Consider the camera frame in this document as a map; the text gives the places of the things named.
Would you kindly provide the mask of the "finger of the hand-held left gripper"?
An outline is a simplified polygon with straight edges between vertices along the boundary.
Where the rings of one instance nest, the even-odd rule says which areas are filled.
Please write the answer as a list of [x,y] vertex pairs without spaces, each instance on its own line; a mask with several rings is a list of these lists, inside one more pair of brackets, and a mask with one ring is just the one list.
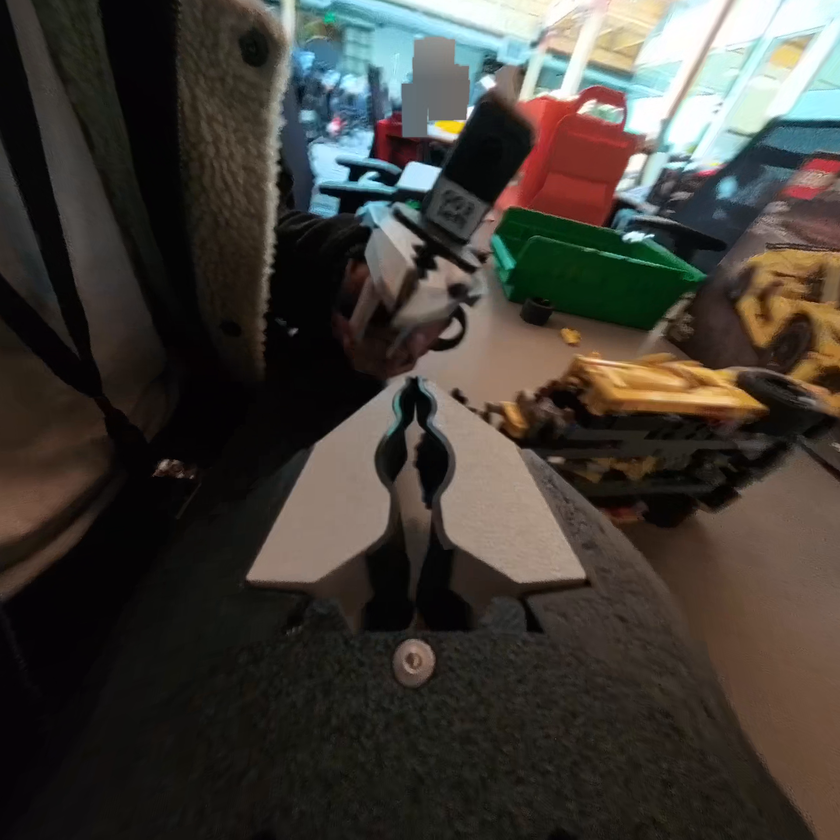
[[417,288],[416,251],[423,243],[395,212],[359,212],[357,218],[371,231],[364,250],[369,271],[350,316],[352,330],[373,323],[407,330],[417,323],[406,305]]
[[486,289],[482,269],[467,271],[450,261],[435,261],[424,273],[413,269],[397,299],[396,327],[412,329],[443,320],[458,306],[474,306]]

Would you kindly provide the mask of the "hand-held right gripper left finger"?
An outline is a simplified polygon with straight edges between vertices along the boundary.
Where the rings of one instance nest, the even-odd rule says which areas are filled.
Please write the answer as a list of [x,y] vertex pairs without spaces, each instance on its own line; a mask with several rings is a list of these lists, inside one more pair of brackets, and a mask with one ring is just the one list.
[[400,500],[415,382],[383,392],[306,451],[246,582],[335,602],[350,627],[409,627]]

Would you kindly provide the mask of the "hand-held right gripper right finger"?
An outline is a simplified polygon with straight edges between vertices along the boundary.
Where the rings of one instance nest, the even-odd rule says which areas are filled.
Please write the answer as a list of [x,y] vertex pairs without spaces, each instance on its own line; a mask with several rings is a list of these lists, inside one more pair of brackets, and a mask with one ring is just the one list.
[[448,587],[466,601],[518,599],[587,582],[523,452],[424,378],[425,431],[446,471],[432,499],[434,534],[452,553]]

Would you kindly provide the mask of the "small black brick assembly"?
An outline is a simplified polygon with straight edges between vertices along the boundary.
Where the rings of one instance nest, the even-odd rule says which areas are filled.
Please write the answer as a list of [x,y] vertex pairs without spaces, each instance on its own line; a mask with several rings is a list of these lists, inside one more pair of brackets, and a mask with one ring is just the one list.
[[431,511],[448,474],[449,454],[446,444],[433,432],[424,431],[416,445],[414,464],[420,481],[423,504]]

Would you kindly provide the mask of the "yellow toy brick car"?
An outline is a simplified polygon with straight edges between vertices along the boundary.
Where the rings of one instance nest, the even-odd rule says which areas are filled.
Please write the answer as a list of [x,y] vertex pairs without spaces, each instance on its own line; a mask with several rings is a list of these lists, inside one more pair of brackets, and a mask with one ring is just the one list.
[[544,460],[605,515],[672,529],[718,512],[838,424],[838,397],[751,367],[712,370],[656,353],[574,357],[561,377],[507,402],[472,406]]

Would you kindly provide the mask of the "person's left forearm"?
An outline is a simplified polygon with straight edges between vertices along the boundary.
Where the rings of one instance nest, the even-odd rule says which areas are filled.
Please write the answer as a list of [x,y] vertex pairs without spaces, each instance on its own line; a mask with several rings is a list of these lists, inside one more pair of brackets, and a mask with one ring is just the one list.
[[352,214],[287,210],[277,219],[265,385],[305,420],[343,419],[382,388],[352,367],[333,330],[346,270],[362,257],[370,233]]

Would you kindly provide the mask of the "person's left hand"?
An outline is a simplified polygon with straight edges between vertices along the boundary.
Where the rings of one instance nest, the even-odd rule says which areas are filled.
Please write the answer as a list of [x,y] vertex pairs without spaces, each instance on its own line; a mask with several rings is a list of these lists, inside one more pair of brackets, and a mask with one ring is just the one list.
[[386,323],[369,322],[364,335],[359,336],[352,330],[346,315],[355,310],[369,276],[368,266],[362,259],[348,262],[339,287],[337,306],[332,313],[332,332],[357,372],[386,381],[413,370],[426,353],[433,351],[454,320],[450,316],[428,322],[404,339]]

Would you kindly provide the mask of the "red plastic carry case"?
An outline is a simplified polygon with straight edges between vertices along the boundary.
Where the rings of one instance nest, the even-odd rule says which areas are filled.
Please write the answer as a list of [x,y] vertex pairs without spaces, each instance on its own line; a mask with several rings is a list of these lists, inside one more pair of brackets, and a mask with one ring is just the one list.
[[572,98],[545,94],[518,107],[535,141],[510,206],[603,226],[627,164],[644,142],[625,128],[626,94],[592,86]]

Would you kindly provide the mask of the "black office chair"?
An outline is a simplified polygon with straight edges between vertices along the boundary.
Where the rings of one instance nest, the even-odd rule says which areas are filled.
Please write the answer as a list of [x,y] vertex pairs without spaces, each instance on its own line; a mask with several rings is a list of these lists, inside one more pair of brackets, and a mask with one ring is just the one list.
[[340,156],[337,165],[347,170],[343,181],[323,181],[318,194],[339,202],[339,214],[355,214],[368,203],[390,203],[403,168],[372,158]]
[[641,213],[631,208],[616,212],[609,227],[620,233],[626,241],[654,239],[657,235],[666,236],[668,249],[687,264],[697,266],[701,254],[713,254],[719,259],[729,250],[725,240],[705,234],[693,227],[682,224],[672,217],[650,213]]

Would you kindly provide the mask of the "green plastic bin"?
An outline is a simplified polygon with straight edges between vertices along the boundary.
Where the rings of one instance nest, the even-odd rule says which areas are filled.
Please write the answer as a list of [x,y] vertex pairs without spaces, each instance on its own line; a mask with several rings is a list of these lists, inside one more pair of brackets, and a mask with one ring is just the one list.
[[509,301],[540,298],[557,312],[643,331],[706,278],[653,240],[627,242],[608,227],[515,206],[490,248]]

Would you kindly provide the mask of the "person's fleece jacket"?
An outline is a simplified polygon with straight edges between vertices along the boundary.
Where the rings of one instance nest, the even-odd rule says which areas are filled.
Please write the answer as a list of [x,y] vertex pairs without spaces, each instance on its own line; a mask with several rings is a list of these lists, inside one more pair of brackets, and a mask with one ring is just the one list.
[[169,341],[265,376],[290,46],[265,2],[33,2]]

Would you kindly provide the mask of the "person's white shirt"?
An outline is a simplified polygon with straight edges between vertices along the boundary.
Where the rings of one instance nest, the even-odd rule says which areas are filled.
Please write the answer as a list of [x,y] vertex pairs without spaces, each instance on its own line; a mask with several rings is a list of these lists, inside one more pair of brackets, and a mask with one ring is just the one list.
[[2,601],[139,471],[173,389],[32,3],[2,2]]

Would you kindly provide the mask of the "toy car set box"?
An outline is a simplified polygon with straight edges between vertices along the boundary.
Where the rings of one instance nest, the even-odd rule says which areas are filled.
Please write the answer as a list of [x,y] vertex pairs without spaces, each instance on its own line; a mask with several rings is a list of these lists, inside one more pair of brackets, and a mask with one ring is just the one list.
[[838,401],[839,122],[775,119],[675,220],[723,241],[670,342],[712,368],[758,366]]

